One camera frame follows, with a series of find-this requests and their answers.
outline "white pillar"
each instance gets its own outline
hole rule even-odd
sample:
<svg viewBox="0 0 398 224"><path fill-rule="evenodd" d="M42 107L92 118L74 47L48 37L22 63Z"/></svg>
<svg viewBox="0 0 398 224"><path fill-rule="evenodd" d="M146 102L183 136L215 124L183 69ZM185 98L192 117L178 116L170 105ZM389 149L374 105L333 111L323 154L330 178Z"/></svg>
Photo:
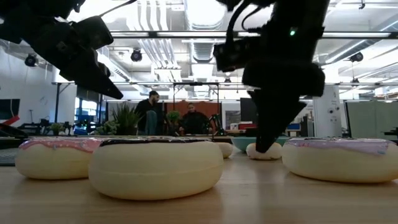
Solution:
<svg viewBox="0 0 398 224"><path fill-rule="evenodd" d="M313 99L315 137L341 136L340 110L338 86L325 86L323 96Z"/></svg>

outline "table surface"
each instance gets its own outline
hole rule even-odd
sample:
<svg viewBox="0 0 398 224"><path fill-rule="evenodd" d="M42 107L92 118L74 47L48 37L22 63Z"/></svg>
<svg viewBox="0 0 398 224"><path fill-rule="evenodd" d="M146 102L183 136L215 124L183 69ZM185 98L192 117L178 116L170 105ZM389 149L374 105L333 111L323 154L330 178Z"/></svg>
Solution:
<svg viewBox="0 0 398 224"><path fill-rule="evenodd" d="M398 182L351 185L289 173L280 161L235 152L202 194L158 202L100 195L88 180L29 180L0 167L0 223L396 224Z"/></svg>

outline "chocolate frosting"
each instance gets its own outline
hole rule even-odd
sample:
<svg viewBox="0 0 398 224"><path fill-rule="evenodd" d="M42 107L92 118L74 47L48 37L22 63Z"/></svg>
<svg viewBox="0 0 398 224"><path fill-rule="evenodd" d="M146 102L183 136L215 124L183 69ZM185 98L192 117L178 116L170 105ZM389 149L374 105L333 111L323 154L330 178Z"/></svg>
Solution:
<svg viewBox="0 0 398 224"><path fill-rule="evenodd" d="M354 138L293 138L285 144L296 147L314 147L319 149L347 149L364 152L372 155L384 155L387 153L389 144L394 142L384 139L354 139Z"/></svg>
<svg viewBox="0 0 398 224"><path fill-rule="evenodd" d="M115 144L147 144L147 143L193 143L193 142L204 142L211 141L206 138L175 138L175 137L158 137L148 136L146 138L115 138L104 140L100 147L110 146Z"/></svg>

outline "man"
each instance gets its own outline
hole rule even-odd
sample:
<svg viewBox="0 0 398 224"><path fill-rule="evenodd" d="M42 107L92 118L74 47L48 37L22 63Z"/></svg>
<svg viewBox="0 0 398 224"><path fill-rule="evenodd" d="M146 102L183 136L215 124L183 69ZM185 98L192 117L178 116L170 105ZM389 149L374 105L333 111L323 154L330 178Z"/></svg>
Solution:
<svg viewBox="0 0 398 224"><path fill-rule="evenodd" d="M142 118L138 122L138 135L147 136L154 135L157 126L157 113L155 105L159 101L159 94L152 90L149 92L149 98L138 103L135 112L139 113Z"/></svg>
<svg viewBox="0 0 398 224"><path fill-rule="evenodd" d="M188 113L182 117L180 131L185 134L208 134L211 131L206 115L196 111L193 103L188 104Z"/></svg>

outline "pink frosting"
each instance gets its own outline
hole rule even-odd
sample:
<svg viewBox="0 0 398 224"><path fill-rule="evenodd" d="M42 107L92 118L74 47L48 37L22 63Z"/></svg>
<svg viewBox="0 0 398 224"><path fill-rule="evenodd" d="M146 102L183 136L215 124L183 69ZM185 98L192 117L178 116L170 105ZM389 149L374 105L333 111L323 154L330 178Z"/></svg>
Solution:
<svg viewBox="0 0 398 224"><path fill-rule="evenodd" d="M26 150L36 144L41 144L52 149L68 147L92 153L100 146L101 140L94 138L34 138L22 143L19 148Z"/></svg>

